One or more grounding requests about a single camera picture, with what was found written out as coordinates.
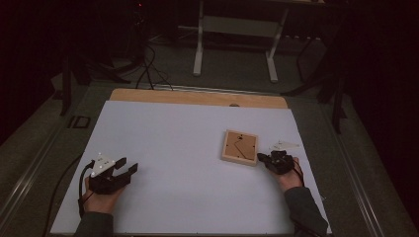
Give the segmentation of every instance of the white metal leg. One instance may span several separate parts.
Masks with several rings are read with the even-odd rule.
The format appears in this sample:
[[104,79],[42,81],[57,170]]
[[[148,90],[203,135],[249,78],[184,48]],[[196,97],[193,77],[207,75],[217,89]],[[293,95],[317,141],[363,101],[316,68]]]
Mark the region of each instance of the white metal leg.
[[194,76],[201,76],[203,65],[204,1],[200,1],[200,19],[198,21],[198,46],[195,54]]
[[266,62],[268,64],[269,77],[271,79],[271,82],[273,83],[278,82],[277,69],[275,68],[275,62],[274,62],[274,55],[275,55],[275,51],[277,50],[278,42],[280,41],[280,38],[281,38],[281,33],[283,32],[283,28],[287,19],[288,12],[289,12],[289,9],[286,8],[284,10],[283,16],[281,17],[281,21],[278,23],[277,31],[274,37],[274,43],[272,44],[271,50],[266,52]]

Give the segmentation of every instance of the sleeve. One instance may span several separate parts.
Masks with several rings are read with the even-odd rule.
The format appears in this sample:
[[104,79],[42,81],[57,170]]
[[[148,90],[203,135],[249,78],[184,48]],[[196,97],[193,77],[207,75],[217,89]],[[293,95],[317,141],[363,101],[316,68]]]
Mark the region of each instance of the sleeve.
[[321,216],[310,189],[295,187],[284,193],[295,225],[295,237],[326,236],[327,221]]
[[86,212],[81,219],[74,237],[112,237],[114,217],[99,212]]

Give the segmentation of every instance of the white paper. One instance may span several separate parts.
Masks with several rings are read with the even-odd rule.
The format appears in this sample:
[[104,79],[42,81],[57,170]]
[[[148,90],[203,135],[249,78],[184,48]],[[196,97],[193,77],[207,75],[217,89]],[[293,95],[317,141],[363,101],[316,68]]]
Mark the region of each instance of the white paper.
[[280,138],[300,144],[289,154],[299,158],[326,218],[291,110],[107,102],[51,232],[75,232],[78,179],[101,152],[126,157],[122,172],[138,163],[114,213],[116,234],[293,233],[283,194],[264,164],[220,159],[228,129],[258,135],[258,152],[265,154]]

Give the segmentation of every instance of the desk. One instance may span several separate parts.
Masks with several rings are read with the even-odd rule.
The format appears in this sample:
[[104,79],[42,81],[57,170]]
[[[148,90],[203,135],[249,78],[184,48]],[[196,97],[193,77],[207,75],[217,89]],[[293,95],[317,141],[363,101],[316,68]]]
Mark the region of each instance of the desk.
[[[226,107],[230,104],[246,108]],[[77,180],[99,151],[126,156],[127,166],[138,162],[138,172],[115,210],[118,234],[292,233],[284,197],[266,168],[220,160],[227,127],[259,134],[263,153],[279,133],[300,144],[290,154],[300,158],[305,183],[327,218],[286,107],[278,97],[116,90],[101,112],[51,232],[71,234],[76,229]]]
[[200,1],[199,26],[198,26],[198,46],[195,56],[194,75],[201,75],[201,67],[203,63],[203,34],[204,32],[216,32],[226,34],[236,34],[244,36],[272,38],[271,48],[266,52],[266,61],[269,70],[271,82],[278,82],[277,70],[275,68],[274,55],[277,50],[278,42],[289,13],[289,4],[311,4],[316,6],[325,5],[323,0],[311,2],[310,0],[277,0],[284,5],[281,19],[276,22],[254,21],[236,18],[224,18],[216,16],[208,16],[204,13],[204,0]]

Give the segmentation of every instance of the wooden square frame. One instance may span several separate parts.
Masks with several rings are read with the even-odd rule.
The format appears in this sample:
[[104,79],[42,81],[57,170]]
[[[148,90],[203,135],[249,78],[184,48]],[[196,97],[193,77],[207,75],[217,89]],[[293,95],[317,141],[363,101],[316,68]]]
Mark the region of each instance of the wooden square frame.
[[227,130],[221,160],[242,165],[256,166],[258,136],[241,131]]

